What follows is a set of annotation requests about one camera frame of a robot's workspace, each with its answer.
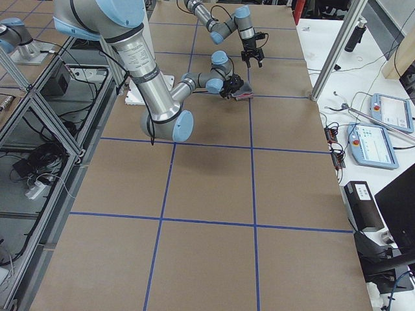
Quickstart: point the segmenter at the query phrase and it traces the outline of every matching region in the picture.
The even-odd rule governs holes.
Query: computer monitor
[[[385,294],[408,266],[415,270],[415,165],[379,191],[375,200],[398,249],[379,246],[360,232],[355,233],[355,242],[366,282],[376,283]],[[407,275],[395,291],[413,289]]]

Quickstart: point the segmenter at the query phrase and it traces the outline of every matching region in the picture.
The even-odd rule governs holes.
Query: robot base
[[[39,48],[41,51],[49,51],[53,49],[54,45],[50,43],[42,43],[38,42]],[[16,65],[34,65],[38,66],[43,63],[43,61],[46,59],[46,57],[49,55],[49,53],[40,53],[37,55],[37,57],[26,60],[23,57],[21,57],[18,50],[14,51],[14,53],[11,55],[11,59]]]
[[[164,82],[166,83],[167,89],[171,91],[174,84],[174,76],[165,76],[163,75]],[[125,98],[125,103],[127,105],[144,105],[143,97],[141,97],[140,92],[138,91],[137,86],[130,81],[129,85],[130,90],[127,93]]]

